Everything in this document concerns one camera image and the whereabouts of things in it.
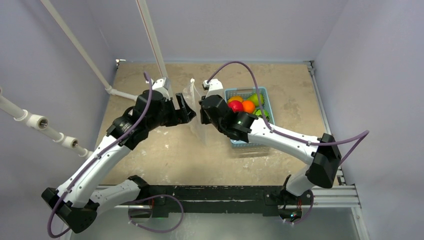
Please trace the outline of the clear dotted zip bag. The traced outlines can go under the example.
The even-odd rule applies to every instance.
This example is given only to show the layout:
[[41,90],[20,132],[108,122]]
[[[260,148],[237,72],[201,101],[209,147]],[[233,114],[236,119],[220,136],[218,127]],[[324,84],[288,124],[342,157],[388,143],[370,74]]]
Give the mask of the clear dotted zip bag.
[[188,85],[182,90],[182,96],[195,113],[195,117],[188,123],[189,129],[206,146],[208,144],[207,128],[205,124],[201,123],[201,107],[199,104],[201,94],[195,87],[195,82],[194,78],[189,80]]

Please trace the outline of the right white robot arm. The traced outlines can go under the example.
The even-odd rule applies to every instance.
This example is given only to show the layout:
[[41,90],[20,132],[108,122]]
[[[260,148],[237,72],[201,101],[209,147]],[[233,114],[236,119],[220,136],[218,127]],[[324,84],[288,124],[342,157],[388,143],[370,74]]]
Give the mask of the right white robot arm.
[[234,112],[220,95],[205,97],[199,104],[202,121],[229,139],[271,147],[305,163],[302,170],[286,178],[280,191],[284,202],[294,203],[315,186],[333,187],[341,153],[332,135],[302,135],[268,124],[253,114]]

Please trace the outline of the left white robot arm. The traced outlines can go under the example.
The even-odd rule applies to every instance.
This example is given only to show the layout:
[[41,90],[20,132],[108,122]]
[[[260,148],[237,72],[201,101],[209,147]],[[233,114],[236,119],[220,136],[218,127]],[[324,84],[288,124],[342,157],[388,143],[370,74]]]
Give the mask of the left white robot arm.
[[134,106],[112,122],[97,149],[66,182],[44,190],[41,196],[50,206],[51,215],[59,217],[68,231],[85,231],[98,215],[121,204],[142,205],[158,197],[137,175],[104,190],[97,187],[118,162],[147,139],[150,131],[187,124],[195,118],[195,111],[183,95],[177,93],[175,98],[177,106],[164,92],[144,91]]

